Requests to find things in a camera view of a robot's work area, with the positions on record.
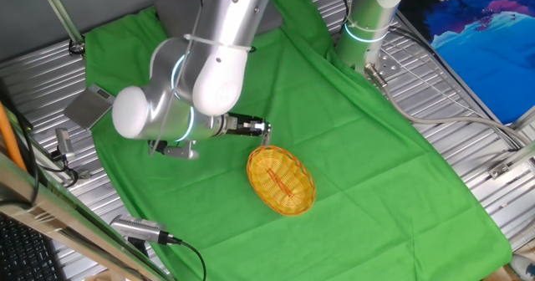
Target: gray cloth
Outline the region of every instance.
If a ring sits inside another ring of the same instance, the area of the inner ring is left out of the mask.
[[[158,17],[170,38],[181,38],[184,34],[191,33],[200,6],[201,0],[157,0],[155,2]],[[257,34],[278,28],[282,24],[283,17],[270,1],[258,25]]]

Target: blue poster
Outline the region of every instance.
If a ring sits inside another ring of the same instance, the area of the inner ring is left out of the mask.
[[[501,122],[535,105],[535,0],[404,0],[400,10]]]

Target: green backdrop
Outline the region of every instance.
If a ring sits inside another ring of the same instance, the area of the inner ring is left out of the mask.
[[[94,143],[132,215],[199,249],[209,280],[479,280],[507,263],[498,227],[418,131],[341,63],[312,2],[273,1],[284,25],[255,38],[232,111],[267,117],[272,144],[316,181],[312,209],[283,217],[255,194],[245,168],[259,138],[198,142],[195,161],[149,156],[108,114]],[[164,39],[154,8],[93,30],[87,85],[116,95],[146,84]],[[201,277],[187,248],[154,248],[178,279]]]

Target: wicker basket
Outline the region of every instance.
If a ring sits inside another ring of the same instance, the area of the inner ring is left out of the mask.
[[[316,199],[316,185],[310,173],[282,148],[258,147],[249,156],[247,176],[258,196],[283,215],[301,215]]]

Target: keyboard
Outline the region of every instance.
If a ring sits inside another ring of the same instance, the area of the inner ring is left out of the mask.
[[[0,213],[2,281],[64,281],[52,242],[40,232]]]

